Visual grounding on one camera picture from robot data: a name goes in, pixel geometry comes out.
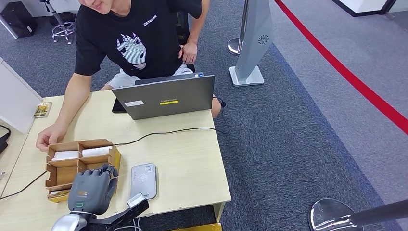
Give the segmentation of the person's left hand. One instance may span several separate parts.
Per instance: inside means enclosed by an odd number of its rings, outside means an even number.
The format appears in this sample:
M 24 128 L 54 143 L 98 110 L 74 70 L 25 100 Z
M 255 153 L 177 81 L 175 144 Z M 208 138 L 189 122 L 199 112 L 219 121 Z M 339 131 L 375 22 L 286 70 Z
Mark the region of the person's left hand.
M 197 57 L 197 43 L 187 42 L 185 45 L 180 46 L 178 58 L 183 61 L 184 64 L 194 64 Z

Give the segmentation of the person's right hand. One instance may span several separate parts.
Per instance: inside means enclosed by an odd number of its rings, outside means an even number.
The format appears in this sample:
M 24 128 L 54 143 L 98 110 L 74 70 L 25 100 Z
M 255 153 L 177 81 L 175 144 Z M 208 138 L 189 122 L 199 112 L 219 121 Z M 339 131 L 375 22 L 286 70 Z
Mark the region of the person's right hand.
M 57 144 L 65 136 L 68 127 L 64 123 L 54 123 L 44 129 L 37 136 L 36 147 L 42 152 L 48 151 L 50 145 Z

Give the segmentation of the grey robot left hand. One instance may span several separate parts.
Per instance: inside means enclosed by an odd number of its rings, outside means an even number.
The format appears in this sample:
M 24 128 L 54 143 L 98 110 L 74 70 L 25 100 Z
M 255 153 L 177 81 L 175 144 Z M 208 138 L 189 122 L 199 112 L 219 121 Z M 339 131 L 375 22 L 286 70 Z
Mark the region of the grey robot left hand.
M 104 214 L 116 191 L 117 177 L 118 171 L 110 164 L 77 173 L 68 196 L 69 210 Z

